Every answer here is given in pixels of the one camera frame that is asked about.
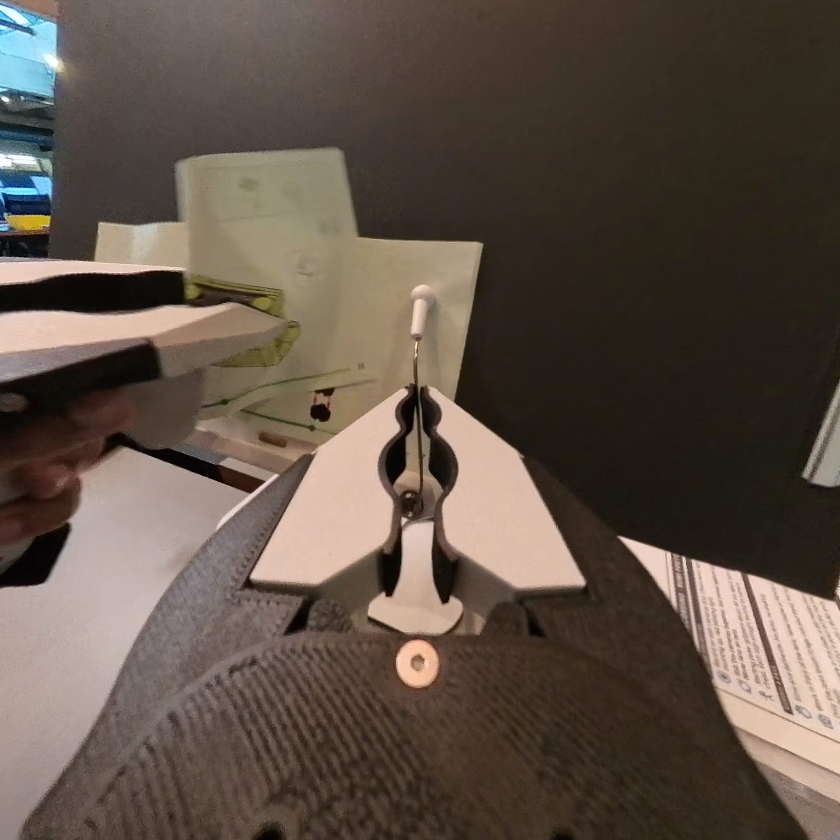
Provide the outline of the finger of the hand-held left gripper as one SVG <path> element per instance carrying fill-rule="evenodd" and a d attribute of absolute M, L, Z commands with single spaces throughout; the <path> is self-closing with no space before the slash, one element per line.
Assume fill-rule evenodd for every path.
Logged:
<path fill-rule="evenodd" d="M 206 371 L 272 343 L 287 321 L 243 304 L 88 314 L 2 316 L 2 432 L 94 392 L 123 389 L 136 418 L 126 435 L 163 449 L 190 436 Z"/>
<path fill-rule="evenodd" d="M 1 312 L 134 312 L 186 304 L 183 273 L 79 260 L 2 259 Z"/>

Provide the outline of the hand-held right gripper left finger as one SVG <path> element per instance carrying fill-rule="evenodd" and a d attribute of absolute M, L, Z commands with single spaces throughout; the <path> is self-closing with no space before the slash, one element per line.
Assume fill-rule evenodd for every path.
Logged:
<path fill-rule="evenodd" d="M 266 591 L 311 599 L 391 595 L 402 569 L 406 441 L 417 389 L 399 389 L 307 459 L 250 574 Z"/>

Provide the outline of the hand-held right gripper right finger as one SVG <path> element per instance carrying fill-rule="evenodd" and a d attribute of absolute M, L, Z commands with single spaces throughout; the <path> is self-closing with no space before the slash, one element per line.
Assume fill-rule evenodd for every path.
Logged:
<path fill-rule="evenodd" d="M 422 418 L 440 488 L 432 569 L 441 602 L 582 592 L 585 578 L 520 453 L 435 388 L 422 390 Z"/>

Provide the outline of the lime toy brick model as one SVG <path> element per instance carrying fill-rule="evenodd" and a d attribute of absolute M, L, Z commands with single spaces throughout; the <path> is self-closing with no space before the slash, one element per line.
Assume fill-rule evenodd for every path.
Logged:
<path fill-rule="evenodd" d="M 185 301 L 194 307 L 209 307 L 224 303 L 237 303 L 255 309 L 274 319 L 286 323 L 286 328 L 269 343 L 258 348 L 243 351 L 218 363 L 223 368 L 272 367 L 284 361 L 301 335 L 298 321 L 288 320 L 286 297 L 281 289 L 267 287 L 236 286 L 221 283 L 204 276 L 186 276 L 184 280 Z"/>

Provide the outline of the person's left hand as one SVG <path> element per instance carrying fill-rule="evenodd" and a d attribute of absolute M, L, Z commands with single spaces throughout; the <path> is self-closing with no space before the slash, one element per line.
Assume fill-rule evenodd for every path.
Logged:
<path fill-rule="evenodd" d="M 133 425 L 136 415 L 126 392 L 100 392 L 56 414 L 37 416 L 2 437 L 1 470 L 19 492 L 1 508 L 2 546 L 68 522 L 80 503 L 82 472 L 99 460 L 112 436 Z"/>

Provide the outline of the pale green instruction booklet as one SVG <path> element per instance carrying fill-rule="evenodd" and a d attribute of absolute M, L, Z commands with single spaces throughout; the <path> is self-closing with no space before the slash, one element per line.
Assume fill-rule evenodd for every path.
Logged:
<path fill-rule="evenodd" d="M 206 375 L 200 421 L 321 444 L 413 383 L 412 294 L 430 287 L 420 385 L 456 395 L 482 244 L 365 238 L 336 149 L 211 154 L 175 166 L 178 221 L 101 221 L 94 259 L 281 289 L 301 335 L 272 367 Z"/>

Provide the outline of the printed paper sheet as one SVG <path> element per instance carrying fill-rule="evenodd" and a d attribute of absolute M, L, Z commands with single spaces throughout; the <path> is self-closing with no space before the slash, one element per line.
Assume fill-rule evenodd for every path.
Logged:
<path fill-rule="evenodd" d="M 623 539 L 685 625 L 758 760 L 839 770 L 838 598 Z"/>

